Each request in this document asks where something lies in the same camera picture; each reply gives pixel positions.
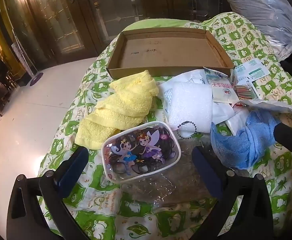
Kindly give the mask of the yellow towel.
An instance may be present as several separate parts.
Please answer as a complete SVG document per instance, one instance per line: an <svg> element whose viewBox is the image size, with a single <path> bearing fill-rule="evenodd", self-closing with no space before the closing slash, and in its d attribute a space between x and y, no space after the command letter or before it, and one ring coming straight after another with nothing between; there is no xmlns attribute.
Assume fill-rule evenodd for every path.
<svg viewBox="0 0 292 240"><path fill-rule="evenodd" d="M108 138L142 123L159 92L148 70L113 81L109 87L114 93L80 121L75 144L100 150Z"/></svg>

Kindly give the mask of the large grey plastic bag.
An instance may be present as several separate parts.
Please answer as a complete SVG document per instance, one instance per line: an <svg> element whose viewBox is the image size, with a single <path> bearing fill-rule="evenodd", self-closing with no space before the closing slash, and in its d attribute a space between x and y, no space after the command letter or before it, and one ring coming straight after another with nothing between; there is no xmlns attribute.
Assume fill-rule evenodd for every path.
<svg viewBox="0 0 292 240"><path fill-rule="evenodd" d="M227 0L233 12L247 18L269 41L282 61L292 54L292 6L288 0Z"/></svg>

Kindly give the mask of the blue towel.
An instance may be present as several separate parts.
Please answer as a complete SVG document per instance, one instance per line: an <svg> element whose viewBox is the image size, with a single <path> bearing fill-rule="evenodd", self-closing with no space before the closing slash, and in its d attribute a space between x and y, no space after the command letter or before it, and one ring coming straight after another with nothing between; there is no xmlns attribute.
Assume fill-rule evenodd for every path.
<svg viewBox="0 0 292 240"><path fill-rule="evenodd" d="M236 135L225 136L211 125L211 145L224 166L246 170L258 162L268 147L276 143L273 135L279 119L258 109L249 113L245 126Z"/></svg>

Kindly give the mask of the wooden glass door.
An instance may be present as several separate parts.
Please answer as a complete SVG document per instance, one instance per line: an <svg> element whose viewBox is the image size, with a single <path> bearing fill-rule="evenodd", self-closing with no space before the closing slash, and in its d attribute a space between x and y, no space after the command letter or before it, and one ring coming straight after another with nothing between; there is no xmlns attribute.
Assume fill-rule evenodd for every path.
<svg viewBox="0 0 292 240"><path fill-rule="evenodd" d="M140 0L26 0L44 62L98 56L128 25L144 19Z"/></svg>

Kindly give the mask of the white medical gauze packet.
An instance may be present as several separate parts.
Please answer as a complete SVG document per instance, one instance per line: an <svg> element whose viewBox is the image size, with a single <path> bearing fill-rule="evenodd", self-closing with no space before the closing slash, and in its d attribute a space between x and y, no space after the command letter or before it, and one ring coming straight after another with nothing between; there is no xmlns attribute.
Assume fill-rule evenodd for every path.
<svg viewBox="0 0 292 240"><path fill-rule="evenodd" d="M213 90L204 77L204 70L192 70L159 85L159 98L173 129L185 121L199 127L219 124L235 115L228 103L213 101Z"/></svg>

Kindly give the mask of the black beaded keychain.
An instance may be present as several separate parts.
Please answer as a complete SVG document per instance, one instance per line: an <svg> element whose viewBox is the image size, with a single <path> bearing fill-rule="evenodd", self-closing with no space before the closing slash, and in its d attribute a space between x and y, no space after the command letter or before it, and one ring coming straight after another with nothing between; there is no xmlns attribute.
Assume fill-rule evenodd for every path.
<svg viewBox="0 0 292 240"><path fill-rule="evenodd" d="M177 126L175 130L176 135L180 139L191 139L194 135L198 133L196 123L192 121L184 121Z"/></svg>

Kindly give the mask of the dried fruit snack bag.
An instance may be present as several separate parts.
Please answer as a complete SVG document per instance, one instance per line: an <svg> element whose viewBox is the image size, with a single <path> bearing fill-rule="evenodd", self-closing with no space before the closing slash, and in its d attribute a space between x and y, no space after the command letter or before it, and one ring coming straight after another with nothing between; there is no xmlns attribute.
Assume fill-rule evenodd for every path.
<svg viewBox="0 0 292 240"><path fill-rule="evenodd" d="M234 104L239 101L226 74L209 68L204 68L204 71L206 79L212 87L215 102Z"/></svg>

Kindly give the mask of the green white flat sachet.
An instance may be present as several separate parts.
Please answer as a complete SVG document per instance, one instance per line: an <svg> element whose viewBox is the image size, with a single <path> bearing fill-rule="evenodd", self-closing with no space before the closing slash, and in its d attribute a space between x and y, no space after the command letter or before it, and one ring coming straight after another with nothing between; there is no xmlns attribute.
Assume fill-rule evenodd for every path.
<svg viewBox="0 0 292 240"><path fill-rule="evenodd" d="M234 68L236 85L244 85L270 74L270 71L262 64L260 59L252 59Z"/></svg>

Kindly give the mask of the white foam pad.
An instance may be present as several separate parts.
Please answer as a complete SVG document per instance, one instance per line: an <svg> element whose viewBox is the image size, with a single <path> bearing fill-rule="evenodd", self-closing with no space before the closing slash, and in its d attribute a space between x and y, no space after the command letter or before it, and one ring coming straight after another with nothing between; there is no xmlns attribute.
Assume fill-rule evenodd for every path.
<svg viewBox="0 0 292 240"><path fill-rule="evenodd" d="M173 131L184 121L196 123L198 133L209 133L212 123L213 95L210 85L175 82L169 107L169 126Z"/></svg>

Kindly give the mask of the shallow cardboard box tray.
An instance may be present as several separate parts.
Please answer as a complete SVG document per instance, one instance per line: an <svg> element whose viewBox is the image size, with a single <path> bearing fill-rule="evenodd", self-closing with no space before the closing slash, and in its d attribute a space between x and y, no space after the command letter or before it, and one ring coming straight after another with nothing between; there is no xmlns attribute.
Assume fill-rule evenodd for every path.
<svg viewBox="0 0 292 240"><path fill-rule="evenodd" d="M234 64L209 31L165 27L120 33L106 69L120 79L145 70L151 76L177 76L202 68L228 75Z"/></svg>

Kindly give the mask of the bag of coloured sticks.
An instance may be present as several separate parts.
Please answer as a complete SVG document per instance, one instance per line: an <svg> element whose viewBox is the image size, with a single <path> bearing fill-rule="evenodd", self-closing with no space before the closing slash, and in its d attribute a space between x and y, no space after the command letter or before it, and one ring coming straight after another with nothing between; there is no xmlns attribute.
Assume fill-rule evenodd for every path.
<svg viewBox="0 0 292 240"><path fill-rule="evenodd" d="M242 85L234 85L233 88L239 99L243 100L258 99L258 95L254 91L253 85L249 81L246 81Z"/></svg>

